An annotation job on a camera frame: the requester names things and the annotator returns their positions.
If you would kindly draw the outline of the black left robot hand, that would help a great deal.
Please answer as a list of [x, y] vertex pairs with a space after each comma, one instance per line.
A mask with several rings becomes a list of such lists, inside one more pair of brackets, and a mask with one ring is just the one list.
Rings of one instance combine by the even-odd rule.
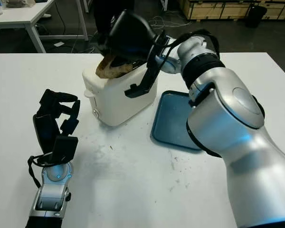
[[33, 124], [43, 153], [74, 153], [78, 138], [71, 135], [79, 123], [78, 97], [46, 89], [39, 103]]

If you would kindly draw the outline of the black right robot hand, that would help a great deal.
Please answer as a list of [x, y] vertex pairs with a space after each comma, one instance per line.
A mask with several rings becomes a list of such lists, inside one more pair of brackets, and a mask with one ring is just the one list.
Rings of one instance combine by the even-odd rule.
[[123, 10], [98, 42], [101, 54], [113, 58], [113, 66], [146, 62], [158, 34], [143, 17]]

